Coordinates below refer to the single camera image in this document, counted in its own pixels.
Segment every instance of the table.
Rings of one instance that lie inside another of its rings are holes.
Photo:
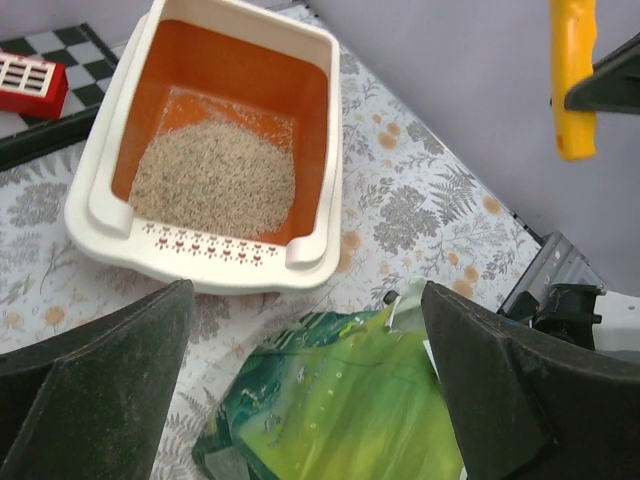
[[[310,24],[303,6],[282,12]],[[382,306],[412,277],[496,309],[539,249],[469,171],[346,49],[343,236],[338,271],[313,292],[199,296],[153,479],[195,479],[191,447],[242,361],[310,310]],[[65,235],[83,144],[0,173],[0,353],[90,322],[159,288],[94,262]]]

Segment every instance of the red box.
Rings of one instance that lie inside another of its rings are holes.
[[[64,65],[0,52],[0,110],[57,120],[68,89]]]

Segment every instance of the yellow handle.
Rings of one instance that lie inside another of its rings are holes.
[[[595,112],[564,108],[567,92],[593,73],[596,42],[596,0],[551,2],[551,81],[553,116],[559,155],[578,161],[596,154]]]

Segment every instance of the green plastic bag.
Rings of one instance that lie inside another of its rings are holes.
[[[193,449],[205,475],[458,480],[426,333],[390,331],[394,307],[310,314],[258,347]]]

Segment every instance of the checkered board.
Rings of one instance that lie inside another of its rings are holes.
[[[0,51],[62,63],[69,82],[59,120],[0,112],[0,171],[84,140],[118,62],[95,32],[82,24],[0,41]]]

